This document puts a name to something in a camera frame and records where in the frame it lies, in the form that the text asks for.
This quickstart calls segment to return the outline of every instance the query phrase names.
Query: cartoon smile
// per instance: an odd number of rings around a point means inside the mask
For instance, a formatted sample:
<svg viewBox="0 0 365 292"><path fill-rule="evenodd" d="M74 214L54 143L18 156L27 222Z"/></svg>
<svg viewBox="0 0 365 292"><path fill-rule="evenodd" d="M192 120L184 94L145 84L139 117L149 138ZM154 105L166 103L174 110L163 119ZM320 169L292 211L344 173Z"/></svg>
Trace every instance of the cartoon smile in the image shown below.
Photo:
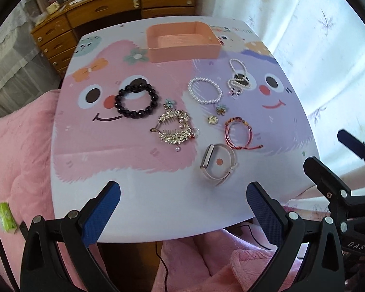
<svg viewBox="0 0 365 292"><path fill-rule="evenodd" d="M117 117L115 117L115 118L110 118L110 119L102 119L102 118L100 118L99 117L99 114L100 113L97 113L96 114L96 116L93 118L93 122L94 121L96 121L96 120L98 120L98 121L102 121L102 122L109 122L109 121L115 121L116 119L121 119L123 116L122 115L119 115L119 116L117 116Z"/></svg>
<svg viewBox="0 0 365 292"><path fill-rule="evenodd" d="M276 109L276 108L278 108L278 107L280 107L282 105L285 105L285 103L282 102L281 100L279 100L279 103L277 103L276 105L263 105L263 107L265 109Z"/></svg>

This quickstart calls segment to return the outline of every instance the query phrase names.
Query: blue gripper pad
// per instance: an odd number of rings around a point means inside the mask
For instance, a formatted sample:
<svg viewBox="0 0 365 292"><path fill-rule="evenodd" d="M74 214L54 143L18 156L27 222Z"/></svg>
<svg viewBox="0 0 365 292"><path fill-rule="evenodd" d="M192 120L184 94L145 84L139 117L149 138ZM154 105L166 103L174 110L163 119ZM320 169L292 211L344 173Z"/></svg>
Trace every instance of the blue gripper pad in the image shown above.
<svg viewBox="0 0 365 292"><path fill-rule="evenodd" d="M272 199L269 198L266 192L265 195L256 187L254 182L248 185L246 190L247 202L260 223L268 241L272 245L280 247L283 243L283 226L267 202L267 200L272 201Z"/></svg>
<svg viewBox="0 0 365 292"><path fill-rule="evenodd" d="M349 148L361 159L365 159L365 144L360 142L352 134L348 133L344 129L341 129L337 134L338 141Z"/></svg>
<svg viewBox="0 0 365 292"><path fill-rule="evenodd" d="M120 186L113 182L108 192L94 208L82 227L82 242L85 247L95 244L120 201Z"/></svg>

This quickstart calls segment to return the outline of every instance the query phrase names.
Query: pink blanket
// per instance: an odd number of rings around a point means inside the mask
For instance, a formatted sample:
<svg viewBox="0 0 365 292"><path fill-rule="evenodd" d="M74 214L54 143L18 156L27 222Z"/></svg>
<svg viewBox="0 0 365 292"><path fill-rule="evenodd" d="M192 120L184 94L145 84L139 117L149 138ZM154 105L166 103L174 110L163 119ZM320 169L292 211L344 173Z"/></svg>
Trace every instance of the pink blanket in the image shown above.
<svg viewBox="0 0 365 292"><path fill-rule="evenodd" d="M255 233L255 238L272 247L262 234ZM260 249L225 230L165 241L161 253L169 270L168 292L246 292L273 255L273 250ZM295 260L281 291L291 286L300 264ZM164 292L165 273L160 263L152 292Z"/></svg>
<svg viewBox="0 0 365 292"><path fill-rule="evenodd" d="M0 119L0 202L8 202L19 225L30 226L32 218L42 215L54 219L50 185L50 144L53 120L60 90L45 93L24 108ZM25 240L17 231L0 230L9 263L19 283ZM67 250L61 254L73 283L84 289ZM97 246L91 251L105 270ZM9 283L0 259L0 274Z"/></svg>

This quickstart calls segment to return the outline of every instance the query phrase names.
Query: white tabletop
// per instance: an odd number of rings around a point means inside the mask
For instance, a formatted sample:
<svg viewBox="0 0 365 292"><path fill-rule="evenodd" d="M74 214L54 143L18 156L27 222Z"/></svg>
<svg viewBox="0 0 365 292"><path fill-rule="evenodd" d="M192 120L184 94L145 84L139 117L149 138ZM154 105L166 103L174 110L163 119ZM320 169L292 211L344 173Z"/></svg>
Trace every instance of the white tabletop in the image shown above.
<svg viewBox="0 0 365 292"><path fill-rule="evenodd" d="M146 29L192 21L212 26L224 44L219 58L150 63ZM237 100L228 93L227 80L234 75L229 59L246 65L252 85ZM276 87L267 83L268 76ZM198 104L190 96L187 86L194 77L209 78L221 87L220 104L228 108L224 116L217 115L213 105ZM156 89L159 107L145 119L116 119L114 96L138 78ZM198 85L196 91L204 99L216 96L209 84ZM200 130L196 139L181 145L180 152L150 132L164 112L165 99L176 101L175 108L188 112L192 127ZM125 99L132 110L144 109L149 102L146 91ZM209 124L209 115L217 116L219 123ZM201 160L209 144L225 143L225 122L233 117L252 126L251 146L264 147L235 151L238 166L215 186L201 172ZM246 142L244 130L232 127L233 140ZM80 210L108 181L119 183L121 200L99 239L109 243L182 238L249 219L253 214L246 186L251 181L285 203L313 185L304 175L303 162L318 157L297 95L259 38L242 21L194 16L145 19L84 36L64 79L52 142L56 218Z"/></svg>

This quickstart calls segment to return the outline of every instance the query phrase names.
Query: green package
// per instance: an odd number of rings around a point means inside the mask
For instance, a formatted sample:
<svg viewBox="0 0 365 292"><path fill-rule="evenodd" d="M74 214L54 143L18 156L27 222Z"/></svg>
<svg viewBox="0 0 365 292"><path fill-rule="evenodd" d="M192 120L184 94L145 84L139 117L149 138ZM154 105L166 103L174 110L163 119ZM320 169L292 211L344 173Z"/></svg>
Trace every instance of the green package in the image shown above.
<svg viewBox="0 0 365 292"><path fill-rule="evenodd" d="M0 227L5 232L11 234L18 229L7 202L0 203Z"/></svg>

